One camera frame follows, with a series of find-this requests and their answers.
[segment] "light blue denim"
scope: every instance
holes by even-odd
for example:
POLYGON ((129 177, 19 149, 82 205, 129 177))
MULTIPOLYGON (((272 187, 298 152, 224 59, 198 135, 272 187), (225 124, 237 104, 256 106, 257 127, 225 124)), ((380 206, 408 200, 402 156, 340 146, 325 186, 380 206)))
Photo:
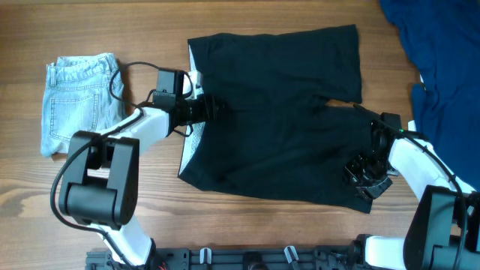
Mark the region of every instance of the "light blue denim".
MULTIPOLYGON (((125 118, 123 103, 109 93, 109 82, 119 68, 112 53, 96 56, 58 57, 46 66, 40 152, 49 157, 67 153, 77 131, 98 132, 125 118)), ((121 97, 122 78, 113 81, 113 92, 121 97)))

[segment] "black cloth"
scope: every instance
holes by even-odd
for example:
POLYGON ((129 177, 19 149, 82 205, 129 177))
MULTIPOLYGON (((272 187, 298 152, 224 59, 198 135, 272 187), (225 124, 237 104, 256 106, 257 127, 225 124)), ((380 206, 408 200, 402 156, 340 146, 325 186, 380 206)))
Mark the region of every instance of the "black cloth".
POLYGON ((202 191, 370 212, 344 166, 371 150, 371 122, 352 108, 326 106, 362 102, 354 25, 188 43, 204 92, 224 99, 231 113, 205 124, 180 179, 202 191))

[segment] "denim pocket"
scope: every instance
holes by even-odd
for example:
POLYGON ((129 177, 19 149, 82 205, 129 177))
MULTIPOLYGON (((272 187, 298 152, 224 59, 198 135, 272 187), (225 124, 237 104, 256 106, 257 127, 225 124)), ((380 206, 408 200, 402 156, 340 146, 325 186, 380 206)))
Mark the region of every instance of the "denim pocket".
POLYGON ((50 100, 50 132, 55 139, 69 142, 79 130, 95 131, 98 120, 98 94, 77 99, 50 100))

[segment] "dark blue fabric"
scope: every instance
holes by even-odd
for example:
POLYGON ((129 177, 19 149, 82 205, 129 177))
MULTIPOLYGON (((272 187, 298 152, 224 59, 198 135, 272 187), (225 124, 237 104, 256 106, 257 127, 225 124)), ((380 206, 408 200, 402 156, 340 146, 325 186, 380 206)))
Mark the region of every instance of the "dark blue fabric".
POLYGON ((424 86, 412 90, 419 132, 465 182, 480 190, 480 4, 477 0, 380 0, 400 29, 424 86))

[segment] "tabletop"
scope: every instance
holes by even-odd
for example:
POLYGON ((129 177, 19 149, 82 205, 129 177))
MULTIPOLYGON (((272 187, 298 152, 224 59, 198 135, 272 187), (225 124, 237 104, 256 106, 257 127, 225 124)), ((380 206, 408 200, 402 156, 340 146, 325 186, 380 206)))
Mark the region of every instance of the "tabletop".
MULTIPOLYGON (((51 184, 65 157, 40 155, 41 107, 46 65, 58 56, 112 52, 121 63, 188 70, 188 38, 356 24, 363 105, 400 114, 404 127, 413 118, 409 92, 419 75, 378 1, 22 2, 0 5, 0 269, 83 269, 87 251, 105 248, 97 235, 60 224, 50 210, 51 184)), ((122 79, 129 98, 141 101, 157 78, 154 70, 133 67, 122 79)), ((135 213, 159 248, 311 247, 347 245, 362 233, 403 237, 418 205, 401 177, 370 214, 201 192, 177 178, 183 142, 173 134, 140 158, 135 213)))

